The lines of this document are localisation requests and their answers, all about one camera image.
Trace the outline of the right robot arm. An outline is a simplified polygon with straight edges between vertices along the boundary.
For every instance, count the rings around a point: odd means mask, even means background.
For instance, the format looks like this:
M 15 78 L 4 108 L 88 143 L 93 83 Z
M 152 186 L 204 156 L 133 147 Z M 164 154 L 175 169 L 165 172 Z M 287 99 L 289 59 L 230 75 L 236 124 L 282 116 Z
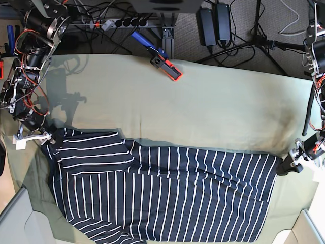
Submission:
M 31 100 L 51 65 L 52 55 L 61 43 L 71 19 L 65 1 L 7 1 L 23 14 L 24 29 L 12 34 L 11 55 L 14 60 L 1 89 L 1 109 L 6 109 L 19 123 L 13 144 L 17 150 L 32 140 L 52 140 L 46 116 Z

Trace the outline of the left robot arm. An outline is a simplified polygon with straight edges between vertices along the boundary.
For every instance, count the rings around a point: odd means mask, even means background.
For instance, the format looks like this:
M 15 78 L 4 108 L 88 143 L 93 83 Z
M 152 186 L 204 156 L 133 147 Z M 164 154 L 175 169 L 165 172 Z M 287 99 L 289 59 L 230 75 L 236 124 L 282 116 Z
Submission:
M 301 141 L 295 140 L 295 147 L 289 151 L 286 158 L 277 166 L 276 172 L 279 176 L 288 175 L 290 172 L 299 173 L 303 170 L 299 160 L 314 163 L 322 167 L 321 156 L 324 155 L 324 1 L 312 1 L 314 10 L 314 21 L 308 28 L 298 34 L 305 34 L 303 45 L 274 43 L 275 47 L 281 49 L 301 50 L 306 57 L 312 78 L 312 87 L 307 105 L 306 117 L 302 135 L 306 136 L 310 127 L 315 134 Z M 320 107 L 321 127 L 316 128 L 311 122 L 312 104 L 316 101 Z

